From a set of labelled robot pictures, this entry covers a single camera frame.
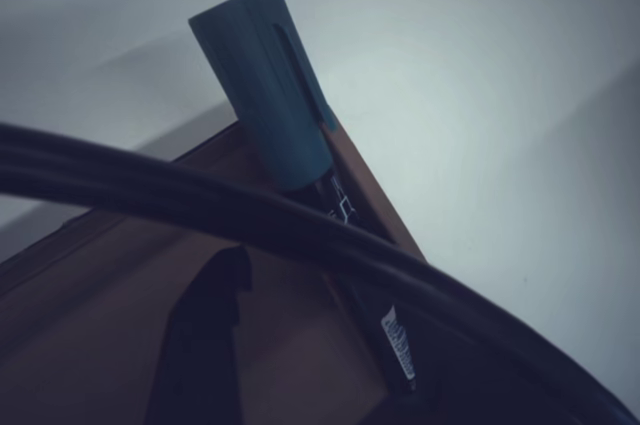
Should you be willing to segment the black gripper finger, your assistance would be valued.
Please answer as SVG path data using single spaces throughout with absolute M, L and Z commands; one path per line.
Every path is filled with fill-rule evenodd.
M 234 343 L 238 293 L 252 287 L 242 246 L 217 252 L 186 287 L 167 319 L 146 424 L 241 424 Z

